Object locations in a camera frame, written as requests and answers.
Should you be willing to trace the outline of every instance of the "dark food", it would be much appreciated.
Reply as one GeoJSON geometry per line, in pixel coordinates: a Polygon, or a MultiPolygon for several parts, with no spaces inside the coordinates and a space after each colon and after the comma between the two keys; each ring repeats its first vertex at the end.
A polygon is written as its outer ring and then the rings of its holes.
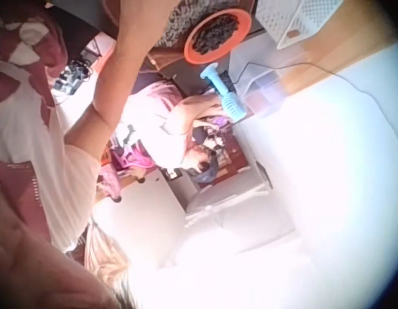
{"type": "Polygon", "coordinates": [[[196,33],[193,49],[201,55],[216,50],[238,29],[239,22],[236,16],[230,14],[220,15],[205,23],[196,33]]]}

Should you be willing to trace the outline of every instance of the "blue object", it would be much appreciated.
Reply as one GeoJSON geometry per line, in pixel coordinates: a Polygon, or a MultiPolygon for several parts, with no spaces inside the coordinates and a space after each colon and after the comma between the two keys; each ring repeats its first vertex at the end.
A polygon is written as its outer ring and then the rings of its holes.
{"type": "Polygon", "coordinates": [[[217,91],[220,93],[223,110],[234,122],[237,122],[246,116],[246,105],[241,101],[236,93],[229,92],[229,89],[223,83],[216,71],[217,66],[218,64],[216,62],[207,66],[207,68],[201,72],[200,78],[211,80],[217,91]]]}

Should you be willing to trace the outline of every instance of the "blue handle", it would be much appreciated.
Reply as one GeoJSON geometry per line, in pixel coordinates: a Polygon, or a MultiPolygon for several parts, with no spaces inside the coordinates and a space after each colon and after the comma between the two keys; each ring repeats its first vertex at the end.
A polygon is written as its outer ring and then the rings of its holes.
{"type": "Polygon", "coordinates": [[[200,78],[205,79],[208,78],[211,80],[217,91],[220,93],[221,96],[227,95],[229,93],[229,89],[221,80],[219,74],[216,71],[218,64],[217,62],[210,64],[201,72],[200,78]]]}

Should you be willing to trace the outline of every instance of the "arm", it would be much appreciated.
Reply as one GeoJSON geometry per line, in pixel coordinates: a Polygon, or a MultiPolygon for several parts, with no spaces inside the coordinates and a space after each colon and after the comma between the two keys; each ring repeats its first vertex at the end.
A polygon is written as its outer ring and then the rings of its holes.
{"type": "Polygon", "coordinates": [[[144,57],[160,37],[177,0],[121,0],[117,44],[96,84],[93,103],[67,132],[66,145],[100,159],[120,121],[144,57]]]}
{"type": "Polygon", "coordinates": [[[194,95],[181,101],[170,112],[165,129],[173,135],[187,134],[194,122],[212,106],[221,104],[217,95],[194,95]]]}
{"type": "Polygon", "coordinates": [[[193,127],[211,127],[213,130],[219,129],[219,126],[217,124],[211,124],[209,122],[199,119],[193,120],[193,127]]]}

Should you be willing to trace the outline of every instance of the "wooden table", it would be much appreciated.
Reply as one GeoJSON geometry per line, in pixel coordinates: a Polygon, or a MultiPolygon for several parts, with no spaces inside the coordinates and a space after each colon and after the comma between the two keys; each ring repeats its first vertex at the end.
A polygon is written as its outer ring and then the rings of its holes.
{"type": "MultiPolygon", "coordinates": [[[[384,12],[369,0],[344,0],[336,13],[313,37],[302,42],[304,58],[332,72],[342,69],[382,50],[396,40],[396,34],[384,12]]],[[[328,77],[312,66],[288,71],[281,83],[294,94],[328,77]]]]}

